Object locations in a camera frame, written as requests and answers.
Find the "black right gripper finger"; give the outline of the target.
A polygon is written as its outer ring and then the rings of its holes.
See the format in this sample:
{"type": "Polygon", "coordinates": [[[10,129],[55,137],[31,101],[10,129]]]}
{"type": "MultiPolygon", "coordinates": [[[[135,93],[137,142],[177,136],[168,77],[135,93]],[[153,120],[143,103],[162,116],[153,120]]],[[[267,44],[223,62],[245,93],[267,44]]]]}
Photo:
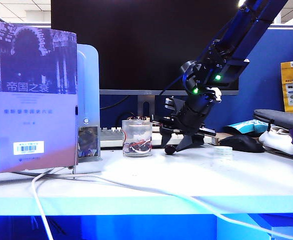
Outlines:
{"type": "Polygon", "coordinates": [[[164,126],[160,127],[160,134],[161,134],[161,148],[164,148],[169,140],[172,138],[172,133],[174,132],[173,129],[167,128],[164,126]]]}
{"type": "Polygon", "coordinates": [[[204,144],[204,135],[195,134],[192,136],[185,135],[183,139],[180,141],[175,151],[180,152],[190,148],[198,148],[204,144]]]}

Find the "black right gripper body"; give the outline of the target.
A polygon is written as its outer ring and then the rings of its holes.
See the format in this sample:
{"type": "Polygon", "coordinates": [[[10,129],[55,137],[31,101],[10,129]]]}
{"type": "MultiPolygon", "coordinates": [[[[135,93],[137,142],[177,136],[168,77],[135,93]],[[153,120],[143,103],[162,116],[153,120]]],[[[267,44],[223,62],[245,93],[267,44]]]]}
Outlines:
{"type": "Polygon", "coordinates": [[[191,94],[187,99],[165,99],[165,107],[172,110],[168,117],[161,117],[163,127],[179,130],[192,136],[199,131],[214,104],[221,102],[220,89],[203,89],[200,94],[191,94]]]}

